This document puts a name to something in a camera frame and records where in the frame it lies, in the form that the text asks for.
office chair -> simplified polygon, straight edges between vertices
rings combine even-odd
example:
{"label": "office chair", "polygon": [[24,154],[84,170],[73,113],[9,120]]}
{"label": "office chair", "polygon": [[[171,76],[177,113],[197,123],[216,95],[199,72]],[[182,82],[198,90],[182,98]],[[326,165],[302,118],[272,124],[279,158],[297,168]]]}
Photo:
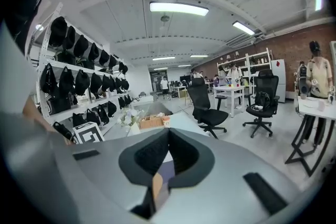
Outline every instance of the office chair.
{"label": "office chair", "polygon": [[256,111],[253,109],[254,105],[249,106],[246,109],[246,112],[258,118],[255,119],[253,122],[243,123],[243,126],[246,126],[246,124],[257,126],[254,129],[251,138],[254,137],[256,131],[260,126],[269,132],[269,136],[272,136],[273,132],[271,131],[270,128],[266,127],[267,124],[271,127],[272,123],[264,122],[262,120],[263,118],[271,118],[273,115],[277,114],[279,97],[276,96],[275,94],[278,88],[279,77],[274,76],[270,69],[265,69],[260,71],[258,77],[254,77],[254,79],[256,84],[256,94],[258,95],[258,93],[260,92],[265,92],[269,94],[270,106],[265,111]]}
{"label": "office chair", "polygon": [[210,101],[206,85],[203,78],[192,79],[192,84],[188,88],[188,94],[194,103],[193,116],[197,123],[205,123],[207,126],[200,126],[204,132],[209,131],[218,139],[213,130],[224,130],[224,127],[216,127],[226,120],[228,113],[220,110],[210,109]]}

white table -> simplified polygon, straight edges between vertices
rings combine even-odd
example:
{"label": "white table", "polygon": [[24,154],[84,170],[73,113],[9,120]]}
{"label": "white table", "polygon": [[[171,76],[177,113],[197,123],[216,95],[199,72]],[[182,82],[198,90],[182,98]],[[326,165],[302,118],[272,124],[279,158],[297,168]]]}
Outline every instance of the white table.
{"label": "white table", "polygon": [[[323,157],[323,155],[324,155],[324,153],[327,149],[327,146],[329,144],[330,137],[332,135],[333,128],[334,128],[334,125],[335,125],[335,120],[336,120],[336,102],[333,102],[333,104],[329,104],[327,102],[327,100],[325,100],[325,99],[318,99],[318,98],[313,98],[313,97],[307,97],[307,99],[301,99],[301,97],[299,97],[298,101],[299,101],[299,111],[300,111],[300,113],[304,114],[305,116],[302,120],[299,131],[297,132],[297,134],[296,134],[296,136],[295,136],[295,138],[294,138],[294,140],[291,144],[293,146],[294,150],[293,150],[292,154],[289,156],[289,158],[285,161],[285,164],[301,162],[304,169],[306,170],[307,174],[309,176],[311,176],[315,172],[316,168],[319,166],[320,161],[322,160],[322,157]],[[324,107],[323,111],[318,110],[319,102],[323,102],[325,104],[325,107]],[[313,154],[315,152],[317,146],[315,146],[313,148],[313,150],[308,151],[308,152],[302,152],[301,149],[300,149],[300,146],[301,146],[301,144],[302,144],[302,142],[305,139],[306,134],[307,134],[306,128],[303,128],[303,127],[306,124],[311,124],[311,121],[313,121],[313,119],[314,119],[312,116],[331,120],[331,123],[330,123],[330,127],[329,127],[329,131],[328,131],[326,141],[323,145],[323,148],[320,152],[320,155],[318,156],[315,164],[313,165],[313,168],[311,169],[309,167],[309,165],[307,164],[306,160],[304,159],[304,157],[306,157],[310,154]],[[296,144],[296,141],[299,138],[301,132],[302,132],[302,136],[299,140],[299,143]],[[293,158],[295,154],[299,154],[300,157]]]}
{"label": "white table", "polygon": [[217,96],[231,97],[231,118],[233,118],[235,115],[235,112],[234,112],[235,98],[241,97],[241,107],[242,107],[241,110],[242,112],[245,111],[244,86],[238,86],[238,87],[219,86],[219,87],[213,87],[213,90],[214,90],[216,107],[217,107],[217,102],[218,102],[218,100],[216,99]]}
{"label": "white table", "polygon": [[176,86],[170,86],[170,91],[173,91],[173,89],[177,89],[178,98],[181,98],[181,97],[180,97],[180,90],[182,90],[182,89],[186,89],[186,86],[179,86],[179,87],[176,87]]}

white shelf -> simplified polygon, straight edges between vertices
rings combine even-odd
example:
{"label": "white shelf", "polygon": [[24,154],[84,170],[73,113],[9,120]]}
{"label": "white shelf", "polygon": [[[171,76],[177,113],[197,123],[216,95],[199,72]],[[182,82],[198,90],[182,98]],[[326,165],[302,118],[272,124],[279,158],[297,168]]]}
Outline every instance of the white shelf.
{"label": "white shelf", "polygon": [[249,55],[248,57],[251,58],[251,57],[260,57],[260,56],[266,56],[266,55],[267,55],[267,51],[264,51],[258,54]]}
{"label": "white shelf", "polygon": [[268,62],[258,63],[258,64],[256,64],[256,65],[252,65],[251,68],[252,68],[252,67],[262,67],[262,66],[269,66],[269,63],[268,63]]}
{"label": "white shelf", "polygon": [[87,74],[95,73],[96,75],[99,75],[99,76],[104,76],[105,75],[105,76],[110,76],[110,77],[113,77],[113,78],[118,77],[116,75],[96,71],[96,70],[93,70],[93,69],[88,69],[88,68],[84,68],[84,67],[69,65],[68,63],[65,63],[65,62],[59,62],[59,61],[55,61],[55,60],[51,60],[51,59],[46,59],[46,61],[47,61],[47,63],[50,63],[52,67],[55,67],[55,68],[63,69],[64,67],[67,67],[68,69],[73,70],[73,71],[83,70],[83,72],[85,72]]}

black stand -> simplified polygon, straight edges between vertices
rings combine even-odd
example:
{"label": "black stand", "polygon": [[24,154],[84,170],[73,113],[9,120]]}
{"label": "black stand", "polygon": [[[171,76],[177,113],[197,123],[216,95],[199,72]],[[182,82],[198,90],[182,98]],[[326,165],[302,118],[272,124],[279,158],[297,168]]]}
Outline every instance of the black stand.
{"label": "black stand", "polygon": [[[293,142],[292,142],[292,147],[294,148],[294,151],[292,152],[292,154],[289,156],[289,158],[285,161],[285,164],[289,164],[289,163],[295,163],[295,162],[301,162],[304,169],[306,170],[307,174],[309,175],[309,177],[315,172],[316,168],[319,166],[320,164],[320,161],[322,160],[322,157],[324,155],[324,153],[326,152],[326,149],[327,149],[327,146],[329,144],[329,141],[330,141],[330,137],[331,137],[331,134],[332,134],[332,131],[333,131],[333,127],[335,125],[335,120],[332,120],[331,123],[330,123],[330,128],[329,128],[329,131],[328,131],[328,136],[326,138],[326,142],[324,143],[324,146],[322,148],[322,151],[319,155],[319,157],[317,158],[314,166],[312,169],[310,169],[309,165],[307,164],[306,160],[304,159],[304,157],[312,154],[315,152],[316,150],[316,146],[314,147],[313,150],[311,151],[308,151],[308,152],[302,152],[301,149],[300,149],[300,146],[302,144],[302,141],[303,139],[305,139],[306,137],[306,134],[308,132],[308,126],[310,124],[312,124],[312,121],[314,120],[314,117],[313,116],[310,116],[308,117],[308,115],[305,115],[305,117],[303,118],[303,121],[301,123],[301,126],[299,128],[299,131],[298,133],[296,134]],[[302,134],[302,137],[300,138],[299,140],[299,143],[296,144],[296,141],[297,139],[299,138],[300,136],[300,133],[302,132],[302,129],[303,127],[306,125],[306,127],[304,128],[304,131],[303,131],[303,134]],[[318,143],[317,145],[321,142],[321,139],[322,139],[322,135],[319,135],[319,140],[318,140]],[[298,153],[300,155],[300,157],[298,158],[293,158],[295,153]]]}

black cap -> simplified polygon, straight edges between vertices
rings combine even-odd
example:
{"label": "black cap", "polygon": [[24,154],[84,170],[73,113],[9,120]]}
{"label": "black cap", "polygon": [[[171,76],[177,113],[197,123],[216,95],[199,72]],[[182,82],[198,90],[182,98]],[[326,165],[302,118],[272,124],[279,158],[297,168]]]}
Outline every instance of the black cap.
{"label": "black cap", "polygon": [[100,76],[96,75],[96,73],[93,73],[91,77],[90,91],[92,93],[97,93],[101,85],[102,81]]}
{"label": "black cap", "polygon": [[309,43],[309,48],[310,48],[310,51],[314,54],[314,52],[317,52],[317,51],[321,51],[320,49],[320,44],[317,42],[317,41],[311,41]]}
{"label": "black cap", "polygon": [[75,44],[76,31],[70,26],[67,32],[67,36],[63,41],[63,50],[69,50]]}
{"label": "black cap", "polygon": [[59,93],[62,97],[67,97],[70,90],[74,87],[74,78],[72,72],[67,67],[64,67],[59,78]]}
{"label": "black cap", "polygon": [[79,70],[76,76],[75,92],[77,95],[83,95],[85,90],[90,86],[90,78],[88,74]]}
{"label": "black cap", "polygon": [[90,53],[89,53],[89,60],[94,61],[99,56],[99,50],[96,43],[92,43]]}
{"label": "black cap", "polygon": [[51,64],[47,64],[41,74],[40,87],[43,92],[49,93],[52,97],[58,97],[59,95],[57,81]]}
{"label": "black cap", "polygon": [[82,57],[84,52],[89,48],[89,42],[87,39],[81,35],[77,40],[75,47],[74,47],[74,55],[76,57]]}
{"label": "black cap", "polygon": [[117,111],[117,107],[115,104],[113,104],[112,102],[108,102],[107,103],[107,108],[108,108],[108,117],[112,117],[113,114],[115,114],[115,112]]}
{"label": "black cap", "polygon": [[49,38],[49,45],[59,47],[62,45],[65,35],[67,34],[67,22],[64,17],[58,17],[51,23],[51,34]]}
{"label": "black cap", "polygon": [[109,60],[109,55],[107,54],[106,51],[102,51],[100,54],[100,58],[99,58],[99,63],[104,66],[104,64]]}
{"label": "black cap", "polygon": [[109,68],[112,69],[116,64],[117,64],[117,60],[115,59],[115,57],[110,55]]}

